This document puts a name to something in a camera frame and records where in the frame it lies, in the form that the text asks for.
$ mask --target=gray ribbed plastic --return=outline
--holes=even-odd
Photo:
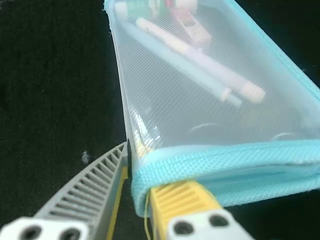
[[[127,161],[124,142],[72,178],[34,217],[82,221],[89,225],[92,239],[105,239]]]
[[[105,9],[138,159],[165,147],[320,137],[319,90],[235,1],[106,0]],[[201,33],[188,36],[174,11]]]

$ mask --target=pencil case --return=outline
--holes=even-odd
[[[139,216],[151,187],[184,179],[223,206],[319,187],[319,89],[234,0],[104,8]],[[210,43],[184,38],[172,9],[192,14]]]

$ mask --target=light blue fabric trim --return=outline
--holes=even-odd
[[[166,148],[156,150],[153,156],[156,156],[157,152],[163,156]],[[320,140],[214,146],[205,151],[171,155],[162,160],[153,160],[153,158],[149,160],[149,164],[141,167],[132,178],[131,193],[134,207],[136,213],[141,217],[144,214],[146,194],[151,187],[184,179],[195,178],[199,180],[205,187],[213,191],[223,206],[239,205],[315,189],[319,187],[320,181],[318,175],[320,173]],[[314,171],[310,172],[310,168],[292,171],[293,167],[307,165],[312,165]],[[268,169],[270,166],[274,168],[262,173],[261,176],[248,178],[249,182],[241,184],[242,188],[240,187],[238,190],[235,188],[227,192],[219,191],[218,184],[217,187],[213,187],[215,181],[221,182],[223,174],[227,173],[229,177],[222,180],[228,180],[235,184],[239,181],[239,171],[255,170],[254,168],[257,167],[267,167]],[[277,171],[277,167],[281,166],[288,168],[284,168],[280,172]],[[276,173],[278,176],[270,178],[272,174]]]

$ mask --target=white pen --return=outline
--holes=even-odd
[[[211,57],[193,48],[161,27],[144,18],[138,18],[136,20],[136,25],[145,32],[155,35],[163,40],[164,43],[172,50],[187,57],[190,61],[206,70],[212,76],[226,84],[231,89],[237,91],[252,103],[260,103],[264,99],[266,92],[261,87],[245,79],[218,61],[213,60]]]

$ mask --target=black fabric surface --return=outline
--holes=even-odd
[[[239,0],[319,86],[320,7]],[[85,166],[125,138],[118,70],[101,0],[0,1],[0,224],[32,216]],[[319,239],[320,191],[228,208],[257,239]],[[130,182],[114,233],[145,239]]]

